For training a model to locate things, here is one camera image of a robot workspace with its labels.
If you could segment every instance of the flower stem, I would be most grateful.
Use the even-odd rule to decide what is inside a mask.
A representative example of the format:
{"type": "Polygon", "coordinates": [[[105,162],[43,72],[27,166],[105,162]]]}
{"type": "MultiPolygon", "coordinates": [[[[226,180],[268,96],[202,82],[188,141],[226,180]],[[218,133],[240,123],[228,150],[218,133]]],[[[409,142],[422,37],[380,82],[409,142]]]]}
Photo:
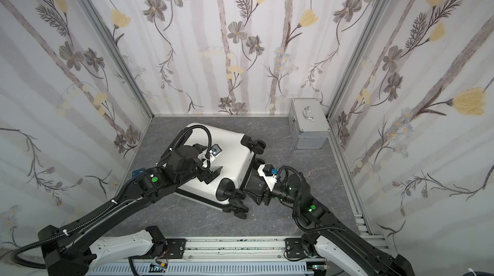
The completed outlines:
{"type": "Polygon", "coordinates": [[[391,94],[388,95],[388,98],[384,99],[383,101],[379,102],[378,104],[376,105],[372,105],[372,106],[379,106],[380,104],[383,104],[384,102],[386,102],[386,100],[389,99],[389,96],[391,96],[391,94]]]}
{"type": "Polygon", "coordinates": [[[154,22],[154,24],[155,24],[156,30],[160,33],[160,35],[163,37],[163,39],[164,39],[165,41],[167,41],[167,42],[168,42],[168,44],[170,44],[170,47],[171,47],[171,54],[173,55],[173,53],[175,52],[175,51],[173,50],[173,45],[171,45],[170,41],[168,41],[168,39],[164,37],[164,35],[161,33],[160,29],[157,27],[157,25],[156,25],[156,18],[153,18],[153,22],[154,22]]]}
{"type": "Polygon", "coordinates": [[[249,62],[251,62],[252,60],[247,56],[247,54],[245,54],[245,51],[244,51],[244,41],[240,40],[240,45],[242,46],[242,52],[244,53],[244,56],[249,60],[249,62]]]}
{"type": "Polygon", "coordinates": [[[257,56],[258,56],[258,54],[257,54],[257,51],[256,51],[256,52],[255,52],[255,59],[254,59],[254,61],[252,62],[252,64],[250,65],[250,67],[249,67],[249,68],[247,68],[246,72],[247,72],[250,68],[252,68],[252,66],[254,66],[254,64],[255,64],[255,62],[256,62],[256,60],[257,60],[257,56]]]}
{"type": "Polygon", "coordinates": [[[167,30],[168,27],[170,27],[171,21],[173,20],[173,2],[171,2],[171,1],[170,1],[170,10],[171,10],[170,23],[168,23],[168,26],[165,29],[163,29],[163,31],[167,30]]]}

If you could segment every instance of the white plastic shroud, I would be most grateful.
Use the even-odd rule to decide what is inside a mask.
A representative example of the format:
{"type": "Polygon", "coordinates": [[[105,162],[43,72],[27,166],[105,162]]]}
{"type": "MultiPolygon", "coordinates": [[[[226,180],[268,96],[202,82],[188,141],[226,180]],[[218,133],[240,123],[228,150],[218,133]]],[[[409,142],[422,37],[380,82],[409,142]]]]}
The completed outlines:
{"type": "Polygon", "coordinates": [[[153,246],[153,238],[146,230],[117,237],[102,237],[91,244],[90,250],[97,257],[90,263],[90,270],[101,265],[132,256],[142,256],[153,246]]]}

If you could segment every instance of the black metal bracket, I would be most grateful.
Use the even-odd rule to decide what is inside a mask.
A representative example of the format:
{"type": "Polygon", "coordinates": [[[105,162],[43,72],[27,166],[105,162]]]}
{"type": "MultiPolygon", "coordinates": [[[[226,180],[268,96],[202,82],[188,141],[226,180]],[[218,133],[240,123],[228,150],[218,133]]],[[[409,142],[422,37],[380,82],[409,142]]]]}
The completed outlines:
{"type": "Polygon", "coordinates": [[[184,238],[168,238],[166,239],[168,242],[168,253],[163,259],[182,259],[185,251],[185,242],[187,242],[184,238]]]}
{"type": "Polygon", "coordinates": [[[285,238],[285,249],[287,250],[288,259],[300,259],[307,256],[302,247],[301,238],[285,238]]]}

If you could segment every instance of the metal case handle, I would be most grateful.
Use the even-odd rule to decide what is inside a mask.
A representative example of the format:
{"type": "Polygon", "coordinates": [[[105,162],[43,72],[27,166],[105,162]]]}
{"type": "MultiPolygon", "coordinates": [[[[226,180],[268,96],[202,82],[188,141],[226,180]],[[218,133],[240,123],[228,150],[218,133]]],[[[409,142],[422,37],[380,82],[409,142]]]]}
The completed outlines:
{"type": "Polygon", "coordinates": [[[314,117],[313,117],[313,116],[310,116],[310,117],[309,117],[309,116],[307,116],[307,113],[305,112],[305,110],[310,110],[310,106],[306,106],[306,107],[304,108],[304,116],[305,116],[305,118],[306,118],[306,119],[308,119],[308,120],[313,120],[313,119],[314,119],[314,117]]]}

